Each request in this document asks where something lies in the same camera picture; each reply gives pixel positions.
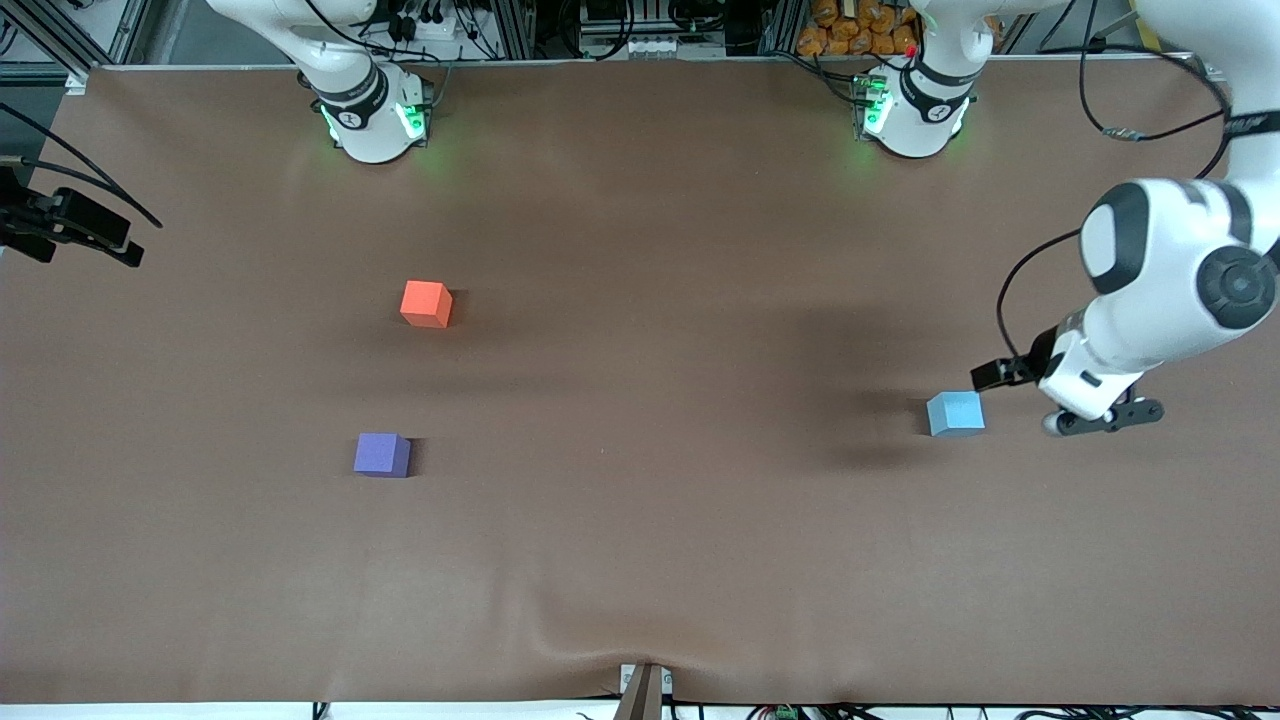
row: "table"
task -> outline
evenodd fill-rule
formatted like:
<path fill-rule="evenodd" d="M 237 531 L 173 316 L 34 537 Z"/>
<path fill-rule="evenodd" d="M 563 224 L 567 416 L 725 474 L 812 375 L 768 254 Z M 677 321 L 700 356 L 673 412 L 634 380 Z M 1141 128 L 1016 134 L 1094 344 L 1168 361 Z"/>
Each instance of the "table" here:
<path fill-rule="evenodd" d="M 1212 108 L 1178 76 L 1089 90 L 1157 129 Z M 56 129 L 166 225 L 137 270 L 0 263 L 0 700 L 596 696 L 653 660 L 690 701 L 1280 702 L 1275 322 L 1152 373 L 1155 427 L 1047 438 L 1019 388 L 922 434 L 1025 250 L 1212 151 L 1093 133 L 1074 77 L 995 63 L 909 161 L 787 64 L 463 68 L 429 149 L 362 167 L 293 73 L 96 72 Z M 408 278 L 454 327 L 399 320 Z M 1088 299 L 1047 254 L 1015 337 Z M 369 430 L 413 478 L 351 473 Z"/>

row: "red-orange cube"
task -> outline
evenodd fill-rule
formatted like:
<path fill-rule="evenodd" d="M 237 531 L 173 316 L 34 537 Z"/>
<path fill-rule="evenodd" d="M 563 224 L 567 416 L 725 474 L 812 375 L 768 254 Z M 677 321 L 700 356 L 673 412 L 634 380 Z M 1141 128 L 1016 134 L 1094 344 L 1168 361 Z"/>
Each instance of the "red-orange cube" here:
<path fill-rule="evenodd" d="M 416 328 L 449 327 L 449 310 L 453 309 L 453 296 L 444 283 L 408 281 L 404 283 L 404 300 L 401 301 L 401 315 Z"/>

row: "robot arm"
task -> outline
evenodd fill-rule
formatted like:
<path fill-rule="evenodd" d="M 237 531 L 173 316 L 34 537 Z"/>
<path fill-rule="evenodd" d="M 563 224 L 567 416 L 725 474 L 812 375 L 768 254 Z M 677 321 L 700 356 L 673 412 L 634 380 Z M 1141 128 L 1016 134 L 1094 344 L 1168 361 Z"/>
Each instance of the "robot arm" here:
<path fill-rule="evenodd" d="M 974 81 L 991 58 L 995 36 L 988 15 L 1034 13 L 1066 0 L 911 0 L 924 36 L 919 54 L 897 68 L 872 70 L 886 90 L 869 97 L 863 132 L 905 158 L 942 150 L 969 108 Z"/>
<path fill-rule="evenodd" d="M 1280 4 L 1222 0 L 1211 14 L 1197 0 L 1137 6 L 1231 82 L 1230 170 L 1222 182 L 1138 179 L 1103 195 L 1080 231 L 1098 297 L 1042 333 L 1028 356 L 974 370 L 978 389 L 1037 382 L 1064 409 L 1046 419 L 1057 434 L 1129 424 L 1133 407 L 1115 402 L 1144 373 L 1243 336 L 1276 302 Z M 1158 419 L 1158 405 L 1146 410 Z"/>
<path fill-rule="evenodd" d="M 334 142 L 361 163 L 385 163 L 426 138 L 430 90 L 415 74 L 378 63 L 316 14 L 342 26 L 362 22 L 375 0 L 209 0 L 209 5 L 280 49 L 320 97 Z"/>

